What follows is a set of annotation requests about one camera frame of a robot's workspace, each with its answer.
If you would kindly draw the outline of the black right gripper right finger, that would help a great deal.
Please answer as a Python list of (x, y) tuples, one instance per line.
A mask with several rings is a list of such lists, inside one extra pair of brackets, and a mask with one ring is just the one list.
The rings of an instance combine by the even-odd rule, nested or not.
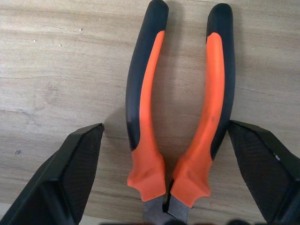
[(300, 225), (300, 158), (270, 131), (232, 120), (240, 173), (268, 225)]

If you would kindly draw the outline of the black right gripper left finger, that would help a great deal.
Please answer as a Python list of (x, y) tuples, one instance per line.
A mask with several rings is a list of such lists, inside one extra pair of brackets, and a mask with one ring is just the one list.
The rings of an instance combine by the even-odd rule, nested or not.
[(80, 128), (34, 173), (0, 225), (79, 225), (94, 183), (102, 123)]

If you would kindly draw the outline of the orange and black pliers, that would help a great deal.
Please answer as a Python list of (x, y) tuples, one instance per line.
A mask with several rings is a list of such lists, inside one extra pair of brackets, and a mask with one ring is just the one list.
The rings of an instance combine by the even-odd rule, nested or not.
[(151, 96), (168, 13), (163, 0), (149, 3), (127, 77), (126, 124), (133, 162), (127, 184), (139, 192), (144, 220), (150, 225), (186, 225), (194, 203), (210, 195), (210, 168), (229, 125), (235, 90), (233, 11), (219, 3), (207, 20), (201, 118), (167, 187), (165, 163), (154, 135)]

